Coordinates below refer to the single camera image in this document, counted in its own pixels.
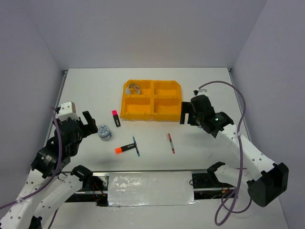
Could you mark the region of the pink cap black highlighter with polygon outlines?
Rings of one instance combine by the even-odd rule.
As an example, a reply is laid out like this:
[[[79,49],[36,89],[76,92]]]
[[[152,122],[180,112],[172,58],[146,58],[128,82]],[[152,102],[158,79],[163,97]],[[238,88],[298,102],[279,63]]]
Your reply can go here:
[[[113,116],[116,127],[120,127],[121,123],[120,123],[120,119],[119,119],[119,116],[118,116],[118,113],[116,110],[112,110],[112,116]]]

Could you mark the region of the orange cap black highlighter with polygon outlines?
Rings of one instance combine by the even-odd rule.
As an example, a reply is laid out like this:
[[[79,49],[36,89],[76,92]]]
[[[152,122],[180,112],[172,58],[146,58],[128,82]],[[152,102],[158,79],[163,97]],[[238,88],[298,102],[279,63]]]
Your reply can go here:
[[[124,152],[124,151],[128,151],[128,150],[133,149],[133,148],[136,148],[135,144],[128,144],[128,145],[125,145],[125,146],[121,146],[121,147],[119,147],[119,148],[116,148],[116,149],[115,149],[115,153],[116,153],[116,154],[120,154],[120,153],[122,153],[122,152]]]

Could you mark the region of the red pen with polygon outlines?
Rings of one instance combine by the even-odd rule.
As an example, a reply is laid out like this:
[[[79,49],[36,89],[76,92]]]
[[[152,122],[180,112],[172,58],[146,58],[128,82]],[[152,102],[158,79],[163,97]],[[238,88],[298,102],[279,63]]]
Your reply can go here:
[[[171,145],[172,153],[175,154],[174,145],[170,133],[168,133],[168,138]]]

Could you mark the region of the silver clear tape roll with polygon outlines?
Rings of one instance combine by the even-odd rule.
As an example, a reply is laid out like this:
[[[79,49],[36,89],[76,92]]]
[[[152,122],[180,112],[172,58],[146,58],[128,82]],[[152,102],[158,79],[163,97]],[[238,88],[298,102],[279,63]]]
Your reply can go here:
[[[137,85],[135,83],[131,83],[126,87],[125,93],[127,95],[129,95],[129,94],[141,94],[141,88],[139,87],[139,85]]]

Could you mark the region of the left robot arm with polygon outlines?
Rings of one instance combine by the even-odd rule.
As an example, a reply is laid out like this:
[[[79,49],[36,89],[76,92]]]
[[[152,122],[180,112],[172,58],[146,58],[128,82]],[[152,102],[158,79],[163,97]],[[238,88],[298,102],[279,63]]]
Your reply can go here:
[[[93,172],[76,166],[59,186],[49,192],[55,178],[75,156],[82,140],[97,133],[95,120],[89,111],[82,114],[87,124],[79,117],[59,119],[59,112],[52,112],[55,126],[54,137],[39,150],[31,164],[26,183],[13,202],[1,206],[9,211],[0,220],[2,229],[40,229],[53,213],[78,190],[93,186]]]

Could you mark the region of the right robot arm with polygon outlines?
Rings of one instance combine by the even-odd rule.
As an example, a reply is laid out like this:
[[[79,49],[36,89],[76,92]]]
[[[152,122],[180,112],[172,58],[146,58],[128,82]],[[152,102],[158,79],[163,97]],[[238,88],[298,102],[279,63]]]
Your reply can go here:
[[[235,156],[243,156],[248,175],[242,177],[247,192],[258,206],[266,207],[287,190],[289,169],[263,154],[237,130],[233,120],[224,112],[215,112],[206,95],[197,95],[182,102],[180,123],[202,128],[229,149]]]

